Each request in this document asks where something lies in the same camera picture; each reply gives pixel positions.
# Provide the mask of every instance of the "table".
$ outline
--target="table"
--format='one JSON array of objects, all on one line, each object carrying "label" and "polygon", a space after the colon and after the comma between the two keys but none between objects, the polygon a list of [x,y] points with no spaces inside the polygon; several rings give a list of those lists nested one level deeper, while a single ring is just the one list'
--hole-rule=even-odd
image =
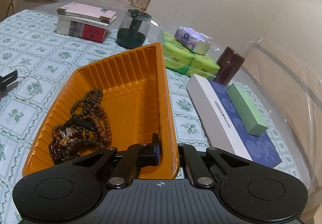
[{"label": "table", "polygon": [[[115,42],[117,30],[112,30],[100,44],[58,35],[54,33],[56,25],[57,17],[30,10],[0,23],[1,75],[9,73],[15,65],[25,65],[40,81],[39,84],[34,78],[27,78],[21,84],[13,84],[14,89],[9,87],[6,92],[0,92],[0,223],[14,224],[21,220],[12,201],[12,190],[22,178],[34,137],[69,76],[81,66],[126,50]],[[23,67],[17,69],[20,75],[27,73]],[[167,77],[177,142],[205,151],[209,143],[193,105],[189,109],[181,105],[191,104],[185,87],[189,78],[171,70],[167,70]],[[249,86],[239,85],[258,102],[269,124],[269,136],[283,160],[277,169],[301,179],[302,174],[269,113]],[[23,102],[15,98],[13,91],[19,97],[36,95]]]}]

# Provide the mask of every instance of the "tissue pack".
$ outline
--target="tissue pack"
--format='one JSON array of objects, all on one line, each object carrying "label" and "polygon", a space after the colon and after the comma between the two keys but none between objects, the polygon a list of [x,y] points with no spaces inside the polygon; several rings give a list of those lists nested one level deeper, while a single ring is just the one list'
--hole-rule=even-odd
[{"label": "tissue pack", "polygon": [[187,72],[194,58],[194,54],[191,51],[180,43],[176,44],[175,42],[166,42],[163,44],[163,55],[165,66],[180,74]]},{"label": "tissue pack", "polygon": [[205,55],[210,48],[209,37],[191,28],[179,27],[174,37],[194,53]]},{"label": "tissue pack", "polygon": [[205,56],[195,54],[185,75],[191,77],[197,74],[208,79],[214,77],[219,69],[220,67],[209,54]]},{"label": "tissue pack", "polygon": [[178,40],[176,40],[175,37],[171,33],[166,32],[164,30],[161,30],[161,32],[162,32],[163,44],[172,43],[172,44],[175,44],[175,45],[178,45],[178,46],[182,47],[182,44]]}]

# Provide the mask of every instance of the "metal screw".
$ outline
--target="metal screw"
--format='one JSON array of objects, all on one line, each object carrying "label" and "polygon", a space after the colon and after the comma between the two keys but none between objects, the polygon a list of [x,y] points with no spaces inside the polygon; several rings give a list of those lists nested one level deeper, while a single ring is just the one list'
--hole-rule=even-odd
[{"label": "metal screw", "polygon": [[209,177],[200,177],[197,179],[197,182],[201,185],[210,185],[213,183],[213,180]]},{"label": "metal screw", "polygon": [[108,182],[111,183],[112,185],[118,186],[123,184],[125,180],[122,177],[113,177]]}]

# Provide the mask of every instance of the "black clip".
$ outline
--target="black clip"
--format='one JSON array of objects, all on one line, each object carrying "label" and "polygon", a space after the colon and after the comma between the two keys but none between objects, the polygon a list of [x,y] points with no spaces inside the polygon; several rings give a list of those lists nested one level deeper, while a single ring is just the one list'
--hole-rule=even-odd
[{"label": "black clip", "polygon": [[5,91],[7,86],[18,78],[18,71],[15,70],[8,75],[0,76],[0,91]]}]

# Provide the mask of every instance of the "book spine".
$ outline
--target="book spine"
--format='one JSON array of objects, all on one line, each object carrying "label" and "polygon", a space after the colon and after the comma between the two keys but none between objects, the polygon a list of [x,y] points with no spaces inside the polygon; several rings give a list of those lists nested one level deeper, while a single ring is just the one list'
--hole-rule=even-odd
[{"label": "book spine", "polygon": [[87,20],[95,20],[100,22],[99,18],[95,18],[95,17],[90,17],[90,16],[86,16],[83,14],[74,14],[74,13],[66,13],[66,12],[57,12],[59,15],[64,15],[64,16],[70,16],[70,17],[77,17],[77,18],[81,18],[81,19],[87,19]]},{"label": "book spine", "polygon": [[104,23],[109,24],[109,21],[110,21],[111,19],[110,19],[110,18],[107,18],[107,17],[104,17],[104,16],[100,16],[100,17],[99,17],[99,20],[100,20],[101,22],[104,22]]},{"label": "book spine", "polygon": [[92,25],[59,18],[56,33],[102,43],[107,31]]},{"label": "book spine", "polygon": [[70,21],[76,21],[76,22],[80,22],[80,23],[84,23],[84,24],[88,24],[94,27],[98,27],[98,28],[102,28],[102,29],[107,29],[107,25],[105,24],[101,24],[101,22],[91,22],[91,20],[87,20],[84,18],[81,19],[75,19],[75,17],[72,16],[67,16],[67,15],[61,15],[59,16],[60,18],[66,19],[66,20],[70,20]]}]

